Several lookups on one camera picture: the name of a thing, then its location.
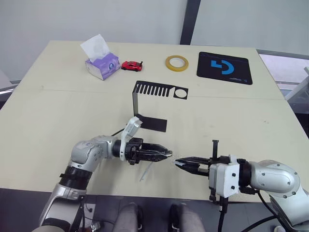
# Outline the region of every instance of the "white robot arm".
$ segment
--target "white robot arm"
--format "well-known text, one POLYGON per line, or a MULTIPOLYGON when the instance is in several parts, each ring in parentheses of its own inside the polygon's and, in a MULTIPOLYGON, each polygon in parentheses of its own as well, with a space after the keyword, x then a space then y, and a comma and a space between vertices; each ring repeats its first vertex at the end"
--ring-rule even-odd
POLYGON ((103 159, 118 157, 134 165, 140 160, 157 162, 172 155, 172 151, 161 145, 133 138, 141 123, 137 117, 131 118, 121 140, 115 136, 98 136, 74 146, 68 166, 40 216, 40 227, 34 232, 73 232, 79 228, 88 182, 103 159))
MULTIPOLYGON (((215 195, 220 196, 221 214, 226 213, 228 197, 239 190, 247 194, 264 190, 270 196, 275 216, 286 230, 309 231, 309 195, 301 187, 294 169, 273 160, 257 163, 233 156, 217 157, 217 145, 218 141, 213 140, 210 159, 188 157, 175 160, 175 165, 190 173, 209 177, 210 200, 215 202, 215 195)), ((218 231, 221 231, 223 218, 218 231)))

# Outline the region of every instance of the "tape roll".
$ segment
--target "tape roll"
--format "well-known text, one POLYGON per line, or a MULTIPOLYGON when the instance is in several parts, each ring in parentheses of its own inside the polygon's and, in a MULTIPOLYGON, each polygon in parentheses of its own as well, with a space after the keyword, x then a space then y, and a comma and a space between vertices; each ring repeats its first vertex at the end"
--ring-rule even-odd
POLYGON ((186 58, 182 57, 182 56, 170 56, 167 57, 165 60, 165 65, 166 67, 168 67, 170 70, 175 71, 175 72, 182 72, 184 70, 186 70, 189 66, 189 62, 186 58), (173 65, 171 65, 170 60, 173 58, 178 58, 178 59, 182 59, 184 61, 184 65, 181 67, 175 67, 173 65))

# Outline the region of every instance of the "purple tissue box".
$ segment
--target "purple tissue box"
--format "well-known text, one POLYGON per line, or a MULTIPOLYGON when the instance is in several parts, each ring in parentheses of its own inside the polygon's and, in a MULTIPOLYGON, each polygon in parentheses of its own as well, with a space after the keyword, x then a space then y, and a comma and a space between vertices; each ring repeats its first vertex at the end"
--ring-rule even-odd
POLYGON ((119 59, 113 53, 107 54, 102 59, 96 59, 94 62, 88 59, 85 64, 88 71, 101 80, 105 80, 120 68, 119 59))

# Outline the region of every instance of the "toy car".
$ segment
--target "toy car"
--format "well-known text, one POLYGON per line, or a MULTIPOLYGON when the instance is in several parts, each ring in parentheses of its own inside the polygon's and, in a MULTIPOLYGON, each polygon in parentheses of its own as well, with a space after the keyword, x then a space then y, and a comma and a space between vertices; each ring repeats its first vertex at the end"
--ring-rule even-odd
POLYGON ((135 61, 125 61, 121 65, 121 69, 123 70, 132 70, 132 71, 140 71, 143 67, 142 65, 143 61, 141 63, 135 62, 135 61))

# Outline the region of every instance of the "mouse pad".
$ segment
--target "mouse pad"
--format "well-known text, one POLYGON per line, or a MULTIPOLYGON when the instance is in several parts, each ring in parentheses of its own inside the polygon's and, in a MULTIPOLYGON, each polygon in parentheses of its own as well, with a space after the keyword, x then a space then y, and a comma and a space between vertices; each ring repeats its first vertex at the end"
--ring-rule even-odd
POLYGON ((200 52, 197 75, 199 77, 252 85, 249 61, 241 57, 200 52))

